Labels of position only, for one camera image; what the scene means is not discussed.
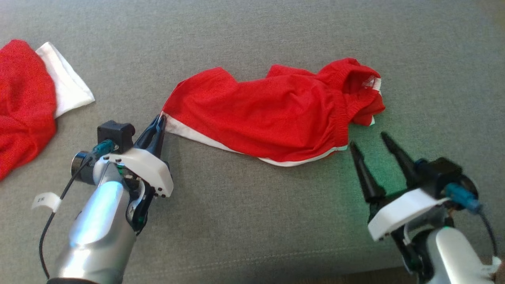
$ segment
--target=gray fabric surface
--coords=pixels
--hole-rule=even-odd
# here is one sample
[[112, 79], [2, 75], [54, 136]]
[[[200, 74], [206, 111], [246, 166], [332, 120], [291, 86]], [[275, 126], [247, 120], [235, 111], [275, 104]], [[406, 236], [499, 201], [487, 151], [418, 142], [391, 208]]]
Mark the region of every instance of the gray fabric surface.
[[[59, 194], [79, 150], [114, 119], [139, 132], [175, 85], [223, 66], [239, 80], [271, 64], [317, 72], [355, 57], [383, 76], [387, 110], [350, 137], [382, 184], [403, 180], [381, 144], [387, 130], [413, 157], [445, 155], [480, 185], [505, 249], [505, 33], [502, 2], [479, 1], [26, 1], [0, 5], [0, 45], [51, 41], [96, 103], [57, 120], [33, 162], [0, 182], [2, 283], [43, 283], [37, 245], [49, 215], [34, 196]], [[124, 283], [266, 282], [401, 264], [391, 240], [373, 243], [349, 153], [294, 168], [168, 135], [175, 189], [156, 200]], [[76, 183], [45, 242], [51, 267], [93, 187]], [[479, 254], [491, 247], [478, 218], [456, 217]]]

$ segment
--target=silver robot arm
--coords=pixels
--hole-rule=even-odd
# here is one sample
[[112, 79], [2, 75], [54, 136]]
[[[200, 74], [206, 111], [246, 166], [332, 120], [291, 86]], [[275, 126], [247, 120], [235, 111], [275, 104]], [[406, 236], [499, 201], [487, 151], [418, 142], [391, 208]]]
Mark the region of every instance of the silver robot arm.
[[165, 123], [164, 116], [157, 116], [134, 144], [131, 124], [106, 122], [97, 129], [93, 151], [74, 157], [73, 178], [97, 188], [72, 225], [50, 275], [40, 246], [47, 284], [122, 283], [151, 201], [169, 197], [173, 190], [168, 164], [160, 160]]
[[116, 165], [108, 163], [98, 188], [77, 216], [69, 243], [51, 274], [51, 283], [80, 279], [88, 283], [121, 283], [137, 236], [126, 218], [130, 190]]
[[[419, 284], [491, 284], [501, 264], [492, 229], [473, 182], [446, 158], [414, 162], [385, 132], [382, 139], [407, 180], [407, 189], [386, 195], [355, 143], [350, 144], [365, 202], [368, 230], [374, 241], [391, 236], [407, 271]], [[484, 265], [449, 212], [466, 209], [480, 215], [493, 243], [493, 264]], [[411, 239], [409, 233], [417, 230]]]

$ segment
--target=red fabric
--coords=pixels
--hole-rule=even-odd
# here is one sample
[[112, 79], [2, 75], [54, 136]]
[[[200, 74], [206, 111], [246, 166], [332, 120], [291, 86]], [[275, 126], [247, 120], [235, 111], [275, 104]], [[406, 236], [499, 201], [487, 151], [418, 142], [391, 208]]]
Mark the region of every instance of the red fabric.
[[22, 40], [0, 50], [0, 180], [33, 160], [56, 132], [55, 85]]
[[163, 111], [232, 150], [274, 161], [302, 161], [347, 145], [348, 124], [370, 125], [382, 96], [364, 85], [373, 69], [356, 59], [319, 73], [273, 65], [266, 78], [237, 82], [222, 68], [180, 82]]

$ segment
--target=white label tag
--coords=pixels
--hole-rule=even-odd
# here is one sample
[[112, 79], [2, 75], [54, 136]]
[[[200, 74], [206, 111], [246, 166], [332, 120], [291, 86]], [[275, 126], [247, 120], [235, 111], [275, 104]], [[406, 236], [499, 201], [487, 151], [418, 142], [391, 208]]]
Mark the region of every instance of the white label tag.
[[56, 213], [58, 208], [60, 207], [62, 200], [59, 196], [54, 193], [43, 193], [39, 194], [35, 197], [35, 200], [32, 204], [32, 209], [40, 206], [47, 206]]
[[501, 265], [501, 259], [497, 256], [493, 256], [493, 261], [491, 265], [483, 265], [482, 271], [486, 274], [495, 274]]

